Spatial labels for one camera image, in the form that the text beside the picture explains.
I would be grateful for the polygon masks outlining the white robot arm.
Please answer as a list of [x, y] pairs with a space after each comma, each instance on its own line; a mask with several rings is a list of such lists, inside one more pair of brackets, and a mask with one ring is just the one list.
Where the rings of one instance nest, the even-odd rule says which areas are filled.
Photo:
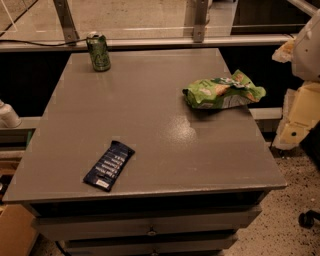
[[288, 89], [282, 120], [272, 145], [280, 150], [297, 147], [320, 121], [320, 9], [294, 39], [279, 47], [272, 59], [291, 63], [294, 76], [303, 80], [297, 89]]

